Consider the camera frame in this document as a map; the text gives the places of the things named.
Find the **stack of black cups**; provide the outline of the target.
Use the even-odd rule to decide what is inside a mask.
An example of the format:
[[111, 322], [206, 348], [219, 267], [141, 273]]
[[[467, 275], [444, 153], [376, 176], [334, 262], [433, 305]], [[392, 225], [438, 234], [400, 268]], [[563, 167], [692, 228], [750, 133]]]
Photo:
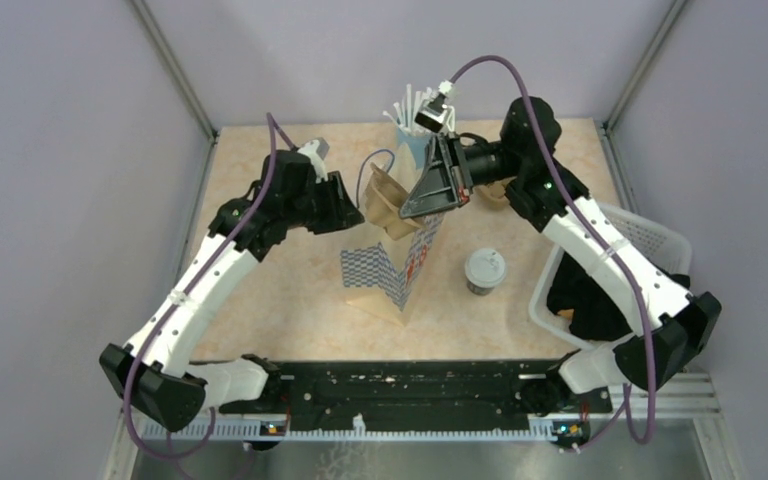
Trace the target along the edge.
[[482, 204], [489, 209], [502, 210], [510, 205], [506, 196], [506, 185], [503, 183], [479, 185], [475, 188], [475, 192]]

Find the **single white cup lid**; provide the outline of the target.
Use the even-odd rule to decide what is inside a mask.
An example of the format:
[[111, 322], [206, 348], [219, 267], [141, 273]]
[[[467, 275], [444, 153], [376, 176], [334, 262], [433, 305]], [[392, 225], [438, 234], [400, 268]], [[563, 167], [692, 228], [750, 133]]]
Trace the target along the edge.
[[497, 250], [479, 248], [473, 251], [464, 264], [465, 276], [507, 276], [507, 262]]

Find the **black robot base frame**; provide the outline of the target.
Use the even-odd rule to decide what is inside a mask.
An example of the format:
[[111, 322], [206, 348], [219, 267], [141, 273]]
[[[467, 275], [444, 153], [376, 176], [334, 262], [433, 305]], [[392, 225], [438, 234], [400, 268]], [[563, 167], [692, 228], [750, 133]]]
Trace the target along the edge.
[[526, 430], [533, 416], [603, 414], [601, 387], [572, 394], [547, 378], [545, 359], [448, 361], [278, 361], [256, 400], [224, 415], [276, 414], [294, 432], [349, 430], [361, 417], [372, 432]]

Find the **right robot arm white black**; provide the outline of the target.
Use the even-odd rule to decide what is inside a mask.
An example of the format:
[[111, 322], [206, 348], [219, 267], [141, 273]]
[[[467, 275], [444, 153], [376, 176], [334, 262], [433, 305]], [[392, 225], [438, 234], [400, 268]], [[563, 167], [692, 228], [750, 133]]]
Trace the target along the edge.
[[553, 156], [562, 128], [542, 99], [515, 99], [498, 140], [465, 146], [447, 132], [452, 112], [427, 100], [415, 122], [434, 136], [420, 179], [399, 210], [403, 219], [466, 205], [478, 185], [506, 181], [510, 207], [571, 257], [608, 295], [630, 328], [620, 339], [566, 356], [546, 377], [546, 397], [572, 412], [587, 392], [617, 384], [660, 389], [705, 347], [720, 302], [694, 295], [641, 253], [605, 215], [587, 187]]

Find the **patterned paper takeout bag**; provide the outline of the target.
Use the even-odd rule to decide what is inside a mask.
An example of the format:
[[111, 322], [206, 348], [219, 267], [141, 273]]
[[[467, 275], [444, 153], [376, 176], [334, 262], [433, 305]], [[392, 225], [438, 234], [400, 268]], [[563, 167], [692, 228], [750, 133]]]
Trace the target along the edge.
[[[395, 153], [391, 161], [377, 166], [390, 175], [394, 161]], [[368, 176], [358, 189], [358, 208], [364, 218], [364, 189], [372, 165], [376, 164], [369, 165]], [[426, 228], [400, 240], [390, 239], [382, 228], [366, 218], [363, 224], [350, 230], [339, 255], [344, 300], [348, 305], [400, 325], [410, 321], [419, 291], [429, 283], [427, 270], [437, 253], [435, 240], [444, 221], [441, 214], [414, 220], [420, 219]]]

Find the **brown pulp cup carrier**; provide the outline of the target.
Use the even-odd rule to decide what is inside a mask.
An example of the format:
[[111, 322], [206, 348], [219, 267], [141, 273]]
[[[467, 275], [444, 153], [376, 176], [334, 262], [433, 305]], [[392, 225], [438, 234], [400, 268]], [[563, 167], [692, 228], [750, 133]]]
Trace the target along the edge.
[[400, 217], [400, 209], [407, 197], [408, 192], [400, 183], [377, 165], [371, 166], [370, 179], [364, 189], [365, 218], [382, 228], [392, 240], [400, 240], [426, 228], [422, 219]]

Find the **single dark coffee cup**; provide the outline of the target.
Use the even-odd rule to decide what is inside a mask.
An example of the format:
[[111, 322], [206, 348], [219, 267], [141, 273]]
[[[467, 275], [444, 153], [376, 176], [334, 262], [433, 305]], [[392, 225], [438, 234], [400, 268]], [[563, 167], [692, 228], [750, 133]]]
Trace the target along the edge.
[[505, 276], [475, 276], [467, 275], [467, 288], [470, 292], [478, 296], [489, 295], [505, 279]]

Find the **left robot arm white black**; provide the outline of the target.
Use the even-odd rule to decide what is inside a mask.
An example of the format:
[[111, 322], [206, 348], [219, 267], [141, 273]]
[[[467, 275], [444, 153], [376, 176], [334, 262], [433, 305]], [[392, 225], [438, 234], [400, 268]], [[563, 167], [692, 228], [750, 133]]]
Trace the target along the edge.
[[184, 275], [150, 320], [122, 346], [108, 345], [99, 362], [124, 402], [170, 432], [199, 414], [244, 401], [257, 413], [279, 404], [279, 374], [254, 356], [194, 363], [192, 353], [236, 286], [287, 233], [314, 235], [364, 221], [342, 177], [327, 171], [311, 147], [268, 155], [254, 199], [220, 206]]

